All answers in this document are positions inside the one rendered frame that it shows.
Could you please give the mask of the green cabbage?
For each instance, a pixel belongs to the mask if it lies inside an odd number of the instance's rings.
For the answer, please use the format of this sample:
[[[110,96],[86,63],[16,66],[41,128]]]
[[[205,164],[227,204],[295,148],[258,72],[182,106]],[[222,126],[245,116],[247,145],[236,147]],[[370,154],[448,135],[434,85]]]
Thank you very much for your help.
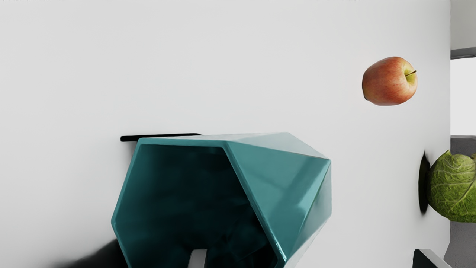
[[[476,153],[451,154],[448,150],[431,166],[426,178],[430,206],[454,222],[476,223]]]

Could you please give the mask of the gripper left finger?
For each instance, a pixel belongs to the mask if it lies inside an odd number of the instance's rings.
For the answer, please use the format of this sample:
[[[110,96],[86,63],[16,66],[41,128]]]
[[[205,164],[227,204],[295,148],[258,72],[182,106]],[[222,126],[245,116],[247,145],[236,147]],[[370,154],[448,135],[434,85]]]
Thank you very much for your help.
[[[190,255],[188,268],[207,268],[207,249],[194,249]]]

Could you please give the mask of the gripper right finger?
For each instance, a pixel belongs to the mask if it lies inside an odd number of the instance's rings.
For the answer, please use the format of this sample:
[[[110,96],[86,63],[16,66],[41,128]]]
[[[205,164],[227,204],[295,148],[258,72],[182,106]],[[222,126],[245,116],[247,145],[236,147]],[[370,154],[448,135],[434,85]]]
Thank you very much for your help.
[[[452,268],[430,249],[415,249],[412,268]]]

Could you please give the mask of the teal faceted mug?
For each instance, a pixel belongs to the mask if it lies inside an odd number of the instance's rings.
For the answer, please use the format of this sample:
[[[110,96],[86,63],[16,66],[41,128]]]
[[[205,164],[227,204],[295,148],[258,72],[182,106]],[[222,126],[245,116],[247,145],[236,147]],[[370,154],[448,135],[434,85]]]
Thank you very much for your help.
[[[290,133],[136,142],[112,216],[129,268],[295,268],[331,216],[331,160]]]

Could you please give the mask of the red apple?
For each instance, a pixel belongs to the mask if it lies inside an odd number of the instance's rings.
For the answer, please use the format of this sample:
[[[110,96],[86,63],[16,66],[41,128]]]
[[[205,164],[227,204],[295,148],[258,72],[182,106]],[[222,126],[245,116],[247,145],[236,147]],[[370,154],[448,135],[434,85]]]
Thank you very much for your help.
[[[418,71],[401,57],[388,57],[364,71],[361,86],[364,99],[374,105],[401,105],[416,93]]]

